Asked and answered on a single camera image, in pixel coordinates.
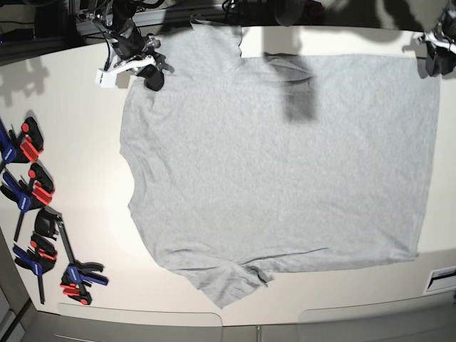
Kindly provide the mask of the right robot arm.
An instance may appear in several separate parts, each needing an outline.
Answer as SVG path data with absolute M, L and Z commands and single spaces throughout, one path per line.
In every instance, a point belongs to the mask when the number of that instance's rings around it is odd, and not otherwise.
M 116 85 L 119 74 L 129 72 L 144 80 L 146 88 L 159 91 L 165 83 L 165 56 L 157 52 L 160 40 L 141 34 L 133 21 L 137 9 L 156 9 L 156 1 L 90 1 L 86 18 L 97 28 L 108 46 L 108 57 L 97 70 L 95 82 L 103 88 Z

